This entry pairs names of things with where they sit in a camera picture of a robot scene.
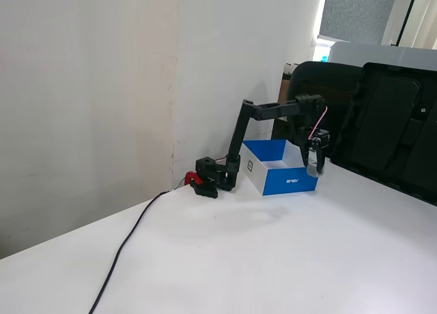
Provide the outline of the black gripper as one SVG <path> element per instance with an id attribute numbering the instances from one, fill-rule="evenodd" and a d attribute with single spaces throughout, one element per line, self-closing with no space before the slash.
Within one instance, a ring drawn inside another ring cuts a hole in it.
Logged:
<path id="1" fill-rule="evenodd" d="M 314 145 L 318 144 L 315 153 L 317 158 L 316 170 L 318 175 L 324 174 L 325 155 L 323 153 L 324 148 L 328 147 L 330 142 L 330 133 L 327 130 L 312 127 L 302 126 L 297 129 L 297 146 L 299 146 L 302 156 L 302 162 L 304 166 L 309 162 L 309 150 Z"/>

